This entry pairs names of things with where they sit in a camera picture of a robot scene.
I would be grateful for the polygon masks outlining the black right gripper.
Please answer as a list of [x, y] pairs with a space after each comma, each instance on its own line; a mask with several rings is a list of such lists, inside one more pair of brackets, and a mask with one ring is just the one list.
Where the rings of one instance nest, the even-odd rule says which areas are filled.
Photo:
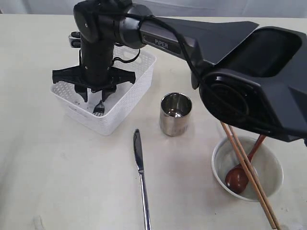
[[116, 85], [136, 81], [134, 72], [113, 66], [114, 43], [81, 43], [79, 65], [52, 71], [52, 81], [74, 84], [74, 90], [88, 102], [87, 88], [102, 90], [102, 102], [114, 94]]

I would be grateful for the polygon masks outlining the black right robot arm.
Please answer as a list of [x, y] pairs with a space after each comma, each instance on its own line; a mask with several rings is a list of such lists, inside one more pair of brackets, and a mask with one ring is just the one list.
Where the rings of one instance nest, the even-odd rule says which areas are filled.
[[307, 35], [250, 21], [209, 23], [153, 16], [130, 0], [84, 0], [73, 8], [79, 65], [54, 83], [107, 98], [135, 73], [114, 67], [114, 47], [152, 46], [187, 62], [191, 84], [218, 120], [285, 142], [307, 137]]

